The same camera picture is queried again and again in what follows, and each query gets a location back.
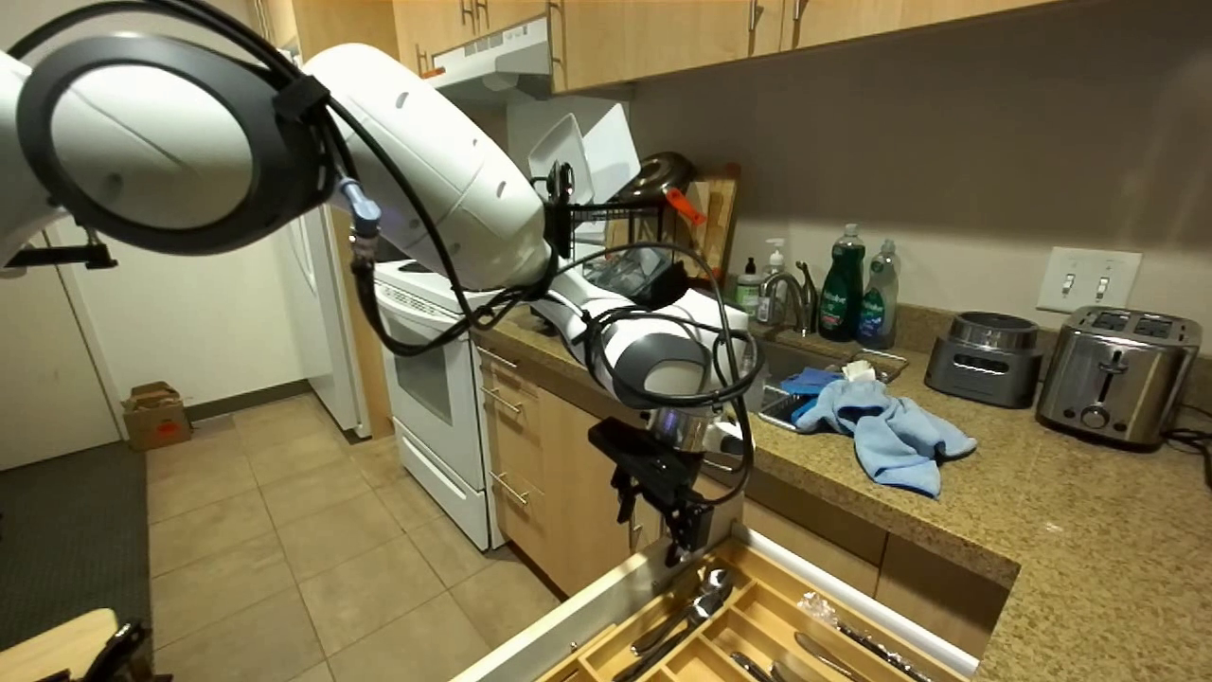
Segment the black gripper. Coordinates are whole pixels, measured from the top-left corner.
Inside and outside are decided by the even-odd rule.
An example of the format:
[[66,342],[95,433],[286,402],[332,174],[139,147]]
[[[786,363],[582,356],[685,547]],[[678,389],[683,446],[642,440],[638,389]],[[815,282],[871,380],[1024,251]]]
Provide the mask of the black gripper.
[[669,533],[669,565],[709,547],[712,505],[692,488],[692,456],[613,418],[600,422],[587,440],[613,462],[609,488],[623,523],[638,517],[638,499],[649,499]]

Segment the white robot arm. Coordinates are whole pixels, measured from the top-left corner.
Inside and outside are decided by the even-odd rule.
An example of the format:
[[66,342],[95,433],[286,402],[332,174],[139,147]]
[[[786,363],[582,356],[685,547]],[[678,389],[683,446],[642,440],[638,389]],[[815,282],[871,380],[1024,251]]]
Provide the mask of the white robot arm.
[[204,0],[91,0],[5,49],[5,263],[56,264],[56,217],[86,264],[110,243],[244,251],[337,202],[363,251],[443,275],[466,327],[534,308],[581,366],[645,422],[604,422],[624,508],[650,505],[673,558],[719,538],[709,450],[750,446],[758,339],[685,275],[609,292],[548,234],[557,205],[431,81],[345,41],[308,60]]

